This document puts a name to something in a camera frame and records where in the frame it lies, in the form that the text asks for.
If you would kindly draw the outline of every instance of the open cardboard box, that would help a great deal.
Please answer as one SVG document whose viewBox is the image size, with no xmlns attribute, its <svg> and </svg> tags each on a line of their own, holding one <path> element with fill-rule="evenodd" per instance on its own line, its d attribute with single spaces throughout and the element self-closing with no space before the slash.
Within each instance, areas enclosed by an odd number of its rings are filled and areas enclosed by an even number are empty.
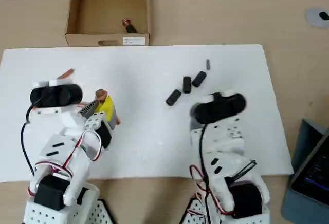
<svg viewBox="0 0 329 224">
<path fill-rule="evenodd" d="M 128 34 L 128 18 L 138 34 Z M 69 46 L 148 45 L 149 0 L 70 0 L 65 37 Z"/>
</svg>

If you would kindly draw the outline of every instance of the yellow object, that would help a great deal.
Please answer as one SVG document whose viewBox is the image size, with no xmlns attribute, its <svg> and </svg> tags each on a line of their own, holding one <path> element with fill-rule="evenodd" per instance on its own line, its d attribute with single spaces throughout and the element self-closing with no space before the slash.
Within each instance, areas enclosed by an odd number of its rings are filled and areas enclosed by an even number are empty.
<svg viewBox="0 0 329 224">
<path fill-rule="evenodd" d="M 110 96 L 107 96 L 104 103 L 100 103 L 96 108 L 95 112 L 105 112 L 106 120 L 110 122 L 113 117 L 114 103 Z"/>
</svg>

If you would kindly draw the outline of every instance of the wooden table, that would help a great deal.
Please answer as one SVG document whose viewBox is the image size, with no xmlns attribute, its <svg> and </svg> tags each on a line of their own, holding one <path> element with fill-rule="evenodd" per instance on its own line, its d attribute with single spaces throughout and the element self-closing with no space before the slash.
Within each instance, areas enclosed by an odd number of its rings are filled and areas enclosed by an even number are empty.
<svg viewBox="0 0 329 224">
<path fill-rule="evenodd" d="M 67 4 L 0 0 L 0 52 L 66 46 Z M 262 44 L 293 153 L 301 118 L 329 124 L 329 30 L 312 28 L 304 19 L 309 7 L 328 9 L 328 4 L 329 0 L 151 0 L 151 43 Z M 272 223 L 287 223 L 280 214 L 287 177 L 264 179 L 271 192 Z M 191 180 L 179 178 L 96 184 L 118 223 L 179 223 L 194 191 Z M 22 222 L 27 185 L 0 184 L 0 216 L 7 224 Z"/>
</svg>

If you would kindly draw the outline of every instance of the black cable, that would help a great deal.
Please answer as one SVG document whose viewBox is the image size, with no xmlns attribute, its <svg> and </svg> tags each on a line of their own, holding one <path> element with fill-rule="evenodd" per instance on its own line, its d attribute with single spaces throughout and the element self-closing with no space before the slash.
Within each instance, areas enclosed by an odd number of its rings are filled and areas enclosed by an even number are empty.
<svg viewBox="0 0 329 224">
<path fill-rule="evenodd" d="M 208 224 L 211 224 L 211 219 L 210 219 L 210 213 L 209 213 L 209 208 L 208 208 L 208 196 L 209 196 L 209 177 L 205 168 L 205 163 L 204 163 L 204 157 L 202 154 L 202 141 L 204 139 L 204 134 L 206 131 L 208 124 L 205 124 L 205 126 L 202 128 L 201 135 L 200 135 L 200 140 L 199 140 L 199 155 L 200 155 L 200 163 L 201 163 L 201 172 L 204 175 L 204 181 L 206 184 L 206 196 L 205 196 L 205 207 L 206 207 L 206 213 L 207 213 L 207 220 Z"/>
<path fill-rule="evenodd" d="M 41 101 L 43 100 L 45 97 L 49 96 L 53 91 L 50 91 L 48 94 L 46 94 L 45 96 L 42 96 L 40 97 L 36 102 L 32 103 L 31 106 L 27 109 L 26 111 L 26 122 L 24 123 L 24 125 L 22 126 L 22 130 L 21 130 L 21 147 L 22 147 L 22 151 L 23 151 L 23 154 L 24 154 L 24 157 L 25 157 L 25 160 L 31 170 L 31 174 L 32 176 L 34 176 L 34 170 L 33 170 L 33 167 L 31 165 L 31 162 L 29 160 L 29 157 L 26 153 L 26 150 L 25 150 L 25 146 L 24 146 L 24 130 L 25 130 L 25 127 L 26 125 L 30 124 L 30 120 L 29 120 L 29 117 L 30 117 L 30 113 L 32 111 L 32 109 Z"/>
</svg>

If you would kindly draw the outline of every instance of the white label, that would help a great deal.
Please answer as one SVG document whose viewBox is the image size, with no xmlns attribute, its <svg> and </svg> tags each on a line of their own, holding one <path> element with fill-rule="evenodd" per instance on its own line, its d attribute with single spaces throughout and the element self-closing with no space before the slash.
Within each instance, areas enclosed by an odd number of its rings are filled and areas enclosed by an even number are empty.
<svg viewBox="0 0 329 224">
<path fill-rule="evenodd" d="M 145 38 L 137 36 L 126 36 L 123 38 L 123 45 L 127 46 L 145 46 Z"/>
</svg>

